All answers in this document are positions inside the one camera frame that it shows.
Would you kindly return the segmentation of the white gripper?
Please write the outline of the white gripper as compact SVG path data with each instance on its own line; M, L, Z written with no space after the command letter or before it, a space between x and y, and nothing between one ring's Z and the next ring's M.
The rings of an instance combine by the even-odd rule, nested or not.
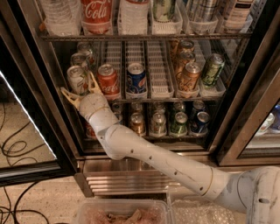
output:
M101 94L102 91L92 72L88 73L88 90L91 94L81 99L79 95L69 92L64 87L60 88L60 92L79 110L80 115L85 118L95 134L98 135L118 123L118 119L112 112L106 97Z

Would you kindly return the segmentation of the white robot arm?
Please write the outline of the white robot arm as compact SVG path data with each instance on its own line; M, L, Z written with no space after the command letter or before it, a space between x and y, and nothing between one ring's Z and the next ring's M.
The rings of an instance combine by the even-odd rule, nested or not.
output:
M89 93L61 93L93 128L106 154L115 160L136 158L182 186L222 207L246 214L247 224L280 224L280 168L263 166L228 173L149 143L121 125L95 79Z

